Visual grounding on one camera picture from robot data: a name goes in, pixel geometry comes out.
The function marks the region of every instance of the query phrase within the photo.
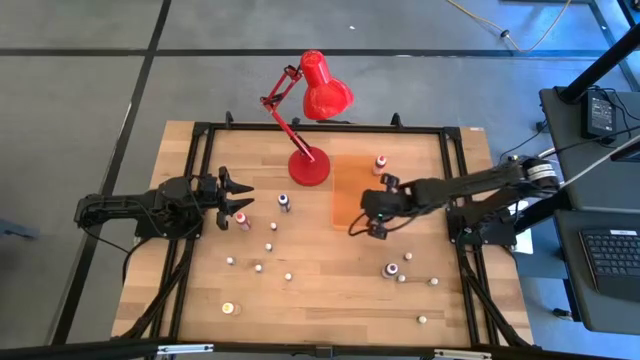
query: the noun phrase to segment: red desk lamp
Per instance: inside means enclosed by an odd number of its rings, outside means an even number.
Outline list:
[[[277,112],[278,105],[303,75],[309,87],[304,94],[302,108],[304,115],[311,120],[325,120],[340,114],[353,104],[354,97],[347,85],[331,77],[324,55],[320,51],[309,50],[302,54],[298,68],[287,66],[269,96],[260,98],[262,105],[298,147],[289,157],[289,175],[300,185],[315,186],[329,176],[329,157],[317,147],[309,146]],[[277,93],[286,78],[291,82],[284,92]]]

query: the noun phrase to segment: power adapter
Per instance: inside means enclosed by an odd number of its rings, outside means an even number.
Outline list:
[[[611,135],[616,132],[616,109],[601,91],[587,91],[582,96],[581,136],[593,139]],[[615,135],[600,140],[603,144],[611,144]]]

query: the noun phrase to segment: black cable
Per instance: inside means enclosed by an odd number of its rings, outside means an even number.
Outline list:
[[[603,148],[607,148],[607,149],[615,149],[616,148],[615,146],[609,146],[609,145],[603,144],[601,142],[596,142],[596,144],[602,146]]]
[[[462,237],[462,234],[463,234],[463,233],[465,233],[465,231],[464,231],[464,230],[460,230],[460,231],[458,232],[458,235],[456,236],[456,244],[460,244],[460,238]],[[478,232],[478,236],[480,237],[480,240],[482,240],[482,235],[480,235],[480,232]],[[482,251],[482,241],[481,241],[480,247],[479,247],[479,248],[477,248],[476,250],[467,250],[467,249],[465,249],[464,247],[460,247],[460,250],[462,250],[462,251],[464,251],[464,252],[467,252],[467,253],[469,253],[469,254],[475,254],[475,253],[478,253],[478,252]]]
[[[96,239],[96,240],[98,240],[98,241],[101,241],[101,242],[103,242],[103,243],[105,243],[105,244],[107,244],[107,245],[111,245],[111,246],[113,246],[114,248],[116,248],[116,249],[118,249],[118,250],[123,251],[125,254],[129,254],[129,252],[128,252],[127,250],[125,250],[125,248],[123,248],[123,247],[121,247],[121,246],[118,246],[118,245],[116,245],[116,244],[112,243],[112,242],[111,242],[111,241],[109,241],[109,240],[105,240],[105,239],[103,239],[103,238],[101,238],[101,237],[99,237],[99,236],[93,235],[92,233],[90,233],[90,232],[89,232],[89,230],[87,230],[87,228],[85,228],[85,227],[83,227],[83,226],[81,226],[80,228],[81,228],[85,233],[87,233],[87,235],[91,236],[92,238],[94,238],[94,239]]]
[[[556,94],[558,95],[558,98],[561,99],[561,101],[564,102],[565,104],[575,105],[577,103],[577,102],[570,103],[570,102],[566,102],[566,101],[562,100],[562,98],[559,96],[560,92],[558,90],[558,87],[554,87],[554,89],[556,91]],[[634,120],[640,121],[640,118],[638,118],[636,116],[633,116],[633,115],[631,115],[631,113],[629,113],[629,109],[627,109],[627,106],[622,102],[622,99],[620,99],[620,96],[618,95],[618,92],[616,91],[616,89],[613,89],[613,88],[601,88],[601,87],[599,87],[597,85],[591,86],[589,89],[590,90],[596,90],[596,91],[605,91],[605,95],[607,96],[607,99],[608,99],[609,103],[612,106],[622,110],[622,118],[624,120],[625,125],[627,126],[627,129],[626,130],[617,131],[617,132],[615,132],[613,134],[609,134],[609,135],[605,135],[605,136],[598,136],[598,137],[595,137],[593,139],[580,141],[580,142],[577,142],[575,144],[571,144],[571,145],[565,146],[563,148],[556,149],[555,151],[543,156],[542,157],[543,159],[546,158],[546,157],[549,157],[551,155],[559,154],[560,152],[565,151],[567,149],[571,149],[571,148],[574,148],[576,146],[580,146],[580,145],[583,145],[583,144],[588,144],[590,142],[597,142],[597,141],[600,141],[600,140],[602,140],[604,138],[607,138],[607,137],[610,137],[610,136],[615,136],[615,135],[628,133],[629,134],[629,138],[631,138],[631,132],[634,131],[634,130],[640,129],[640,126],[629,127],[629,125],[627,124],[625,114],[628,115],[630,118],[632,118]],[[611,99],[609,98],[608,94],[606,94],[606,91],[611,91],[614,94],[614,96],[616,97],[616,99],[618,99],[618,102],[620,103],[620,105],[615,104],[614,102],[612,102]]]
[[[387,232],[392,232],[392,231],[396,231],[396,230],[402,229],[403,227],[409,225],[413,220],[415,220],[418,217],[418,215],[422,215],[422,212],[419,212],[419,213],[411,216],[411,218],[409,218],[409,220],[403,222],[402,224],[400,224],[398,226],[392,227],[391,229],[387,229]]]
[[[625,126],[625,128],[626,128],[626,129],[629,129],[629,123],[627,123],[627,116],[626,116],[626,114],[625,114],[625,112],[628,112],[628,111],[625,111],[625,110],[626,110],[626,107],[623,109],[623,108],[621,108],[618,104],[614,103],[614,102],[613,102],[613,100],[611,100],[611,98],[609,97],[609,94],[607,94],[607,92],[606,92],[603,88],[601,88],[601,87],[595,87],[594,89],[595,89],[595,91],[598,91],[598,92],[602,93],[602,94],[607,98],[607,102],[608,102],[611,106],[613,106],[613,107],[614,107],[614,108],[616,108],[616,109],[620,109],[620,111],[622,111],[622,121],[624,122],[624,126]],[[629,139],[629,140],[631,140],[631,133],[630,133],[630,132],[628,132],[628,133],[627,133],[627,136],[628,136],[628,139]]]
[[[352,233],[351,231],[353,230],[353,227],[356,225],[356,223],[358,221],[360,221],[360,219],[362,219],[363,216],[365,216],[365,213],[360,214],[355,220],[353,220],[353,222],[351,223],[351,225],[349,225],[349,230],[347,230],[347,234],[349,234],[349,236],[358,236],[362,233],[366,233],[367,229],[362,229],[362,230],[358,230],[355,233]]]
[[[138,250],[140,246],[142,246],[144,243],[149,241],[149,239],[150,238],[140,239],[140,242],[138,242],[136,246],[132,247],[131,250],[127,253],[127,256],[124,258],[124,261],[122,262],[122,284],[123,285],[124,285],[124,281],[127,278],[127,269],[129,268],[129,259],[131,259],[131,255],[133,255],[133,253],[136,250]]]
[[[513,225],[518,222],[518,205],[520,205],[520,200],[516,201],[516,211],[513,212]]]
[[[538,130],[538,132],[537,132],[537,133],[535,133],[535,135],[533,135],[532,137],[530,137],[530,138],[528,138],[527,140],[523,141],[520,145],[518,145],[518,146],[514,147],[513,149],[509,149],[509,150],[507,150],[507,151],[503,152],[502,154],[500,154],[500,158],[498,159],[498,164],[502,163],[502,158],[503,158],[507,153],[510,153],[510,152],[512,152],[512,151],[514,151],[514,150],[518,150],[518,149],[519,149],[519,148],[521,148],[524,144],[528,143],[529,141],[533,140],[536,136],[540,135],[540,133],[542,133],[542,131],[547,127],[547,125],[548,125],[548,124],[547,124],[547,122],[545,121],[545,122],[544,122],[544,125],[542,125],[542,126],[540,127],[540,130]]]
[[[568,150],[568,149],[574,148],[574,147],[576,147],[576,146],[580,146],[580,145],[588,144],[588,143],[591,143],[591,142],[594,142],[594,141],[602,140],[602,139],[604,139],[604,138],[606,138],[606,137],[609,137],[609,136],[620,135],[620,134],[624,134],[624,133],[626,133],[626,132],[631,132],[631,131],[633,131],[633,130],[638,130],[638,129],[640,129],[640,125],[638,125],[638,126],[634,126],[634,127],[631,127],[631,128],[629,128],[629,129],[626,129],[626,130],[617,131],[617,132],[614,132],[613,134],[604,135],[604,136],[598,136],[598,137],[595,137],[595,138],[593,138],[593,139],[588,139],[588,140],[585,140],[585,141],[577,142],[577,143],[575,143],[575,144],[567,145],[567,146],[565,146],[565,147],[563,147],[563,148],[556,149],[556,150],[554,150],[554,151],[552,151],[552,152],[548,153],[547,155],[543,156],[543,157],[542,157],[542,159],[547,158],[547,157],[549,157],[549,156],[551,156],[551,155],[559,154],[559,153],[561,153],[562,151],[565,151],[565,150]]]

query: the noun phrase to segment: small bottle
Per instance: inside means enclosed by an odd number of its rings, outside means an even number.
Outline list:
[[[380,155],[373,164],[373,175],[382,175],[384,166],[387,165],[387,158]]]
[[[382,268],[382,277],[386,279],[391,279],[396,276],[398,273],[398,265],[397,264],[387,264]]]
[[[240,229],[244,231],[249,231],[251,229],[251,222],[249,222],[249,218],[244,213],[237,212],[236,213],[236,222],[240,225]]]
[[[224,303],[222,304],[222,312],[226,315],[238,315],[240,314],[240,305]]]
[[[289,197],[286,194],[280,194],[278,196],[278,204],[280,205],[280,211],[287,213],[291,211],[291,204],[289,203]]]

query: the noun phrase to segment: lamp base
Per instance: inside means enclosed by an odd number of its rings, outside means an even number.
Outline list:
[[[296,150],[289,157],[289,175],[293,181],[303,186],[316,186],[322,184],[329,176],[331,163],[327,154],[311,146],[309,152],[316,159],[311,162],[302,151]]]

